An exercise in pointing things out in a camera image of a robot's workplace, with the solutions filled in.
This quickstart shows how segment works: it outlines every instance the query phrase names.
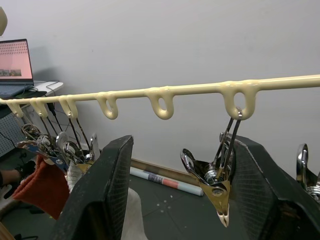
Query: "hanging rod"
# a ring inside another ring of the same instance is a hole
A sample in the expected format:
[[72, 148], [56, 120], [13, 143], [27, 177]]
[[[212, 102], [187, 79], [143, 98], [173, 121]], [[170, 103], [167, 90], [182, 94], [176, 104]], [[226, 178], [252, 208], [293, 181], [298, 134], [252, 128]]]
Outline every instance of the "hanging rod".
[[[159, 118], [167, 120], [174, 114], [174, 96], [220, 93], [223, 96], [224, 106], [229, 116], [235, 120], [246, 120], [250, 118], [255, 111], [256, 94], [259, 91], [315, 87], [320, 87], [320, 74], [259, 80], [224, 81], [195, 85], [151, 87], [136, 90], [103, 91], [50, 97], [9, 100], [3, 100], [0, 98], [0, 104], [7, 104], [11, 111], [20, 118], [23, 117], [20, 105], [30, 104], [38, 115], [42, 115], [42, 117], [46, 118], [48, 116], [48, 112], [45, 108], [45, 104], [59, 102], [67, 116], [77, 118], [78, 110], [76, 102], [97, 100], [103, 114], [109, 119], [116, 119], [118, 116], [118, 107], [116, 104], [117, 99], [147, 97], [151, 102], [154, 113]], [[235, 106], [234, 97], [237, 93], [243, 93], [245, 99], [245, 108], [242, 110], [242, 117], [238, 116], [239, 110]], [[162, 109], [160, 107], [160, 98], [164, 100], [166, 109]]]

